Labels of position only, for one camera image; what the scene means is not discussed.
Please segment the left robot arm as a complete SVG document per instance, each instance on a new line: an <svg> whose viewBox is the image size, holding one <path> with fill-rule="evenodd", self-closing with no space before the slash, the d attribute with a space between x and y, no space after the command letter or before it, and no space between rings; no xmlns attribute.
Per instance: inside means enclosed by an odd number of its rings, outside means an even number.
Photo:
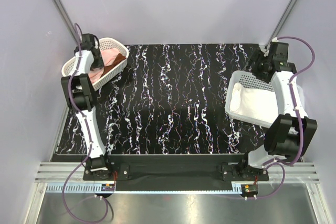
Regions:
<svg viewBox="0 0 336 224"><path fill-rule="evenodd" d="M79 120L87 147L86 169L103 180L113 175L113 167L108 164L96 118L97 96L89 73L94 67L103 67L99 39L93 34L80 35L79 45L74 49L74 57L69 67L63 67L61 86L67 106Z"/></svg>

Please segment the white towel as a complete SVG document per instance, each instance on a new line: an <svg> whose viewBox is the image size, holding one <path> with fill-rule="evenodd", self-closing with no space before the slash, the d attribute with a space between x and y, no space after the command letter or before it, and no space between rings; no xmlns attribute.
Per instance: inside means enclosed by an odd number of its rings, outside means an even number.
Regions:
<svg viewBox="0 0 336 224"><path fill-rule="evenodd" d="M278 116L275 92L244 88L241 83L235 83L229 112L272 124Z"/></svg>

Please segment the pink towel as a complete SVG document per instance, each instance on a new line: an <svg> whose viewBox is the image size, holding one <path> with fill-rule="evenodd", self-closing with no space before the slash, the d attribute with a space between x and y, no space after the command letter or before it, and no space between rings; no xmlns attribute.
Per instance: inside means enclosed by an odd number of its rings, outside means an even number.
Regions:
<svg viewBox="0 0 336 224"><path fill-rule="evenodd" d="M102 59L103 59L104 67L105 67L108 65L108 63L111 63L112 60L114 60L118 54L120 54L120 51L117 48L112 48L112 49L103 50L101 54L102 54ZM104 67L98 67L98 68L94 68L93 70L90 70L89 78L92 84L97 82L102 77Z"/></svg>

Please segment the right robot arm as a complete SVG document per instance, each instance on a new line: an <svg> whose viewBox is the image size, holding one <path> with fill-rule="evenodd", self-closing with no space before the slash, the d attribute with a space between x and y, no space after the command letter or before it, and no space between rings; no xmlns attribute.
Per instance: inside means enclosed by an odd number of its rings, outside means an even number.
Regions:
<svg viewBox="0 0 336 224"><path fill-rule="evenodd" d="M273 163L294 165L306 152L317 130L317 122L308 117L297 88L297 76L314 62L297 70L295 64L288 61L288 52L284 37L275 37L266 52L258 50L251 59L252 74L271 84L279 114L267 130L263 146L249 152L247 162L238 167L239 176L244 180L256 176L257 168Z"/></svg>

